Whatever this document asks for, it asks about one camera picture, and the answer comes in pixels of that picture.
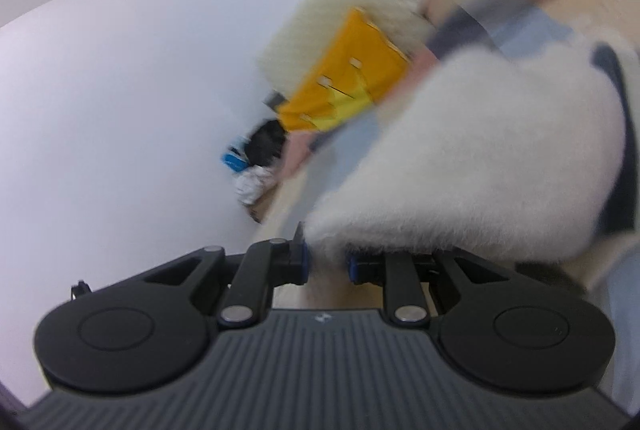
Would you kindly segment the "blue plastic bag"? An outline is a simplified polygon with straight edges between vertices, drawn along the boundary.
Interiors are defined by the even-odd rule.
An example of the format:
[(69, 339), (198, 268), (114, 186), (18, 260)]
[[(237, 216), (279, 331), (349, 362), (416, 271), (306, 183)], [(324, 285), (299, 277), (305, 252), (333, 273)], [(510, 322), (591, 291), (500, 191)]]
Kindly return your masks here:
[(221, 162), (233, 173), (241, 173), (250, 166), (245, 153), (246, 137), (240, 136), (231, 142), (221, 156)]

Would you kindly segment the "white fluffy striped sweater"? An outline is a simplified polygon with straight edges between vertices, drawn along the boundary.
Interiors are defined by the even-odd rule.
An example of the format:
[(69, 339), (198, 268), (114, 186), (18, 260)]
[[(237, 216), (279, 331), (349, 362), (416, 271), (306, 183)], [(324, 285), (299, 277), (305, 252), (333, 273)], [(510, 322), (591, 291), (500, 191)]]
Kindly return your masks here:
[(314, 275), (352, 251), (558, 263), (636, 215), (634, 46), (604, 31), (510, 60), (454, 54), (307, 216)]

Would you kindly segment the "patchwork plaid duvet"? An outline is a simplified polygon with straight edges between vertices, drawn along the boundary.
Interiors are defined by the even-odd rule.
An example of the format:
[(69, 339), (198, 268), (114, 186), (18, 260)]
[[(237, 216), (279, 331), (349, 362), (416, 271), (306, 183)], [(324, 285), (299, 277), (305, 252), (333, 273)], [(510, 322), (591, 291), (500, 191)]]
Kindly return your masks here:
[[(577, 40), (578, 34), (596, 33), (602, 26), (613, 30), (634, 44), (639, 52), (639, 0), (526, 0), (513, 9), (512, 4), (498, 0), (427, 0), (428, 10), (421, 19), (427, 25), (426, 43), (446, 21), (446, 15), (464, 10), (471, 26), (482, 26), (478, 37), (498, 48), (504, 56), (521, 58), (541, 52), (552, 41)], [(324, 141), (312, 142), (311, 150), (319, 149), (319, 156), (311, 156), (311, 164), (302, 170), (303, 177), (293, 177), (278, 191), (261, 233), (292, 234), (298, 221), (308, 214), (324, 193), (337, 189), (347, 175), (354, 171), (359, 160), (372, 146), (387, 123), (395, 119), (397, 110), (390, 107), (372, 108), (361, 113), (352, 124), (343, 124)], [(639, 407), (639, 228), (638, 235), (612, 235), (597, 242), (587, 257), (580, 257), (567, 272), (586, 289), (597, 306), (612, 316), (620, 337), (614, 352), (613, 364), (608, 366), (602, 389), (626, 410)]]

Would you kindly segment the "yellow crown pillow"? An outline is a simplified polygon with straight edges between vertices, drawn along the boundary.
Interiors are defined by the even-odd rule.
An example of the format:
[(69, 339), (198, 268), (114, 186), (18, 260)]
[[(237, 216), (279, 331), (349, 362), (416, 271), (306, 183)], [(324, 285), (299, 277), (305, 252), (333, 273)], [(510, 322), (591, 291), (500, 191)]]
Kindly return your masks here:
[(332, 131), (377, 104), (405, 76), (408, 58), (359, 8), (352, 8), (326, 52), (277, 108), (288, 132)]

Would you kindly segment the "wooden nightstand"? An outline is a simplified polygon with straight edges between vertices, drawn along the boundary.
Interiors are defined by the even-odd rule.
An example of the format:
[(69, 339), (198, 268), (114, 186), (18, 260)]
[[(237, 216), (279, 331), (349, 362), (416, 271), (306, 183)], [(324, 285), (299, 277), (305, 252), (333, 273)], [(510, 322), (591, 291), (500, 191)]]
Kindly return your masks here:
[(250, 218), (257, 224), (261, 224), (267, 216), (272, 203), (276, 200), (279, 186), (273, 186), (265, 191), (252, 205), (247, 205), (246, 211)]

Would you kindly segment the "white crumpled cloth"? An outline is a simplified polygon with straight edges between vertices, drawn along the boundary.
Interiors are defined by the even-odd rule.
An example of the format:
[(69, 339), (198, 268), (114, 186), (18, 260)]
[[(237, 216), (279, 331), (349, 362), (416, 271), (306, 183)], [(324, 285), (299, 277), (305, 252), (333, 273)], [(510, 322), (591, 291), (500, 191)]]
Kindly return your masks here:
[(234, 190), (239, 203), (254, 205), (278, 183), (278, 170), (273, 167), (253, 165), (235, 175)]

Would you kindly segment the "black clothing pile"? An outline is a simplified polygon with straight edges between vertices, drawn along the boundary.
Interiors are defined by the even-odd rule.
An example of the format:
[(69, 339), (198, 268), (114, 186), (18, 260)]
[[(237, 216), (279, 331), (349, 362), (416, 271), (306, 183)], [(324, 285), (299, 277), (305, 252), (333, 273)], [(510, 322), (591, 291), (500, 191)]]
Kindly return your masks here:
[(254, 130), (244, 145), (248, 164), (271, 167), (282, 156), (286, 132), (277, 119), (267, 120)]

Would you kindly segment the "dark wall switch left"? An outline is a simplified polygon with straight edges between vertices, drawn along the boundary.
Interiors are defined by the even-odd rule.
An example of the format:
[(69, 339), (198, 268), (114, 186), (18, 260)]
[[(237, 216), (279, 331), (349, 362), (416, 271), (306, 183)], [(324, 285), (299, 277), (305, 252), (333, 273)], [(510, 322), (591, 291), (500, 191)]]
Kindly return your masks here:
[(277, 111), (282, 104), (286, 104), (288, 100), (279, 92), (274, 90), (264, 99), (264, 104), (272, 111)]

